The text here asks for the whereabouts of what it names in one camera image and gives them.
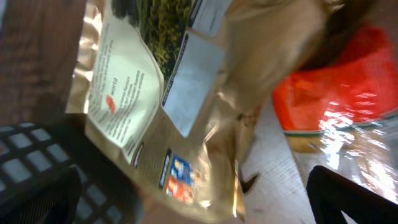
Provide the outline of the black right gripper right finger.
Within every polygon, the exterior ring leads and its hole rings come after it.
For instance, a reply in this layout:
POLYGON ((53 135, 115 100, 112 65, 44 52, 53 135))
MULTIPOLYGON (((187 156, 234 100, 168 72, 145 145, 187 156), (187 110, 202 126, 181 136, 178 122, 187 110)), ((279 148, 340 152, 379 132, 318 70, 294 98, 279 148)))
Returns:
POLYGON ((397 223, 397 204, 327 169, 315 166, 306 191, 317 224, 397 223))

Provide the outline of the gold foil snack pouch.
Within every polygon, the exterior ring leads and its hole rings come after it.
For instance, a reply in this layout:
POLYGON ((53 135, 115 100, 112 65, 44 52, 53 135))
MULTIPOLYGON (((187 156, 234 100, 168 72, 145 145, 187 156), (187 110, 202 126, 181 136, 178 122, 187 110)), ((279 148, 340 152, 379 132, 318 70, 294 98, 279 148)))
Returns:
POLYGON ((259 113, 327 19, 325 1, 87 1, 67 112, 159 202, 244 220, 238 170, 259 113))

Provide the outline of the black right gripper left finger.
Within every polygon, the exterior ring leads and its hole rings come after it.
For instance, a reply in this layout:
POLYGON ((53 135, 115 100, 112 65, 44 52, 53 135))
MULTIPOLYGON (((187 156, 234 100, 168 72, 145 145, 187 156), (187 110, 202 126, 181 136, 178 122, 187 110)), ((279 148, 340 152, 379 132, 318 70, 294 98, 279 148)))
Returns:
POLYGON ((1 223, 73 223, 81 195, 76 168, 67 168, 24 189, 1 196, 1 223))

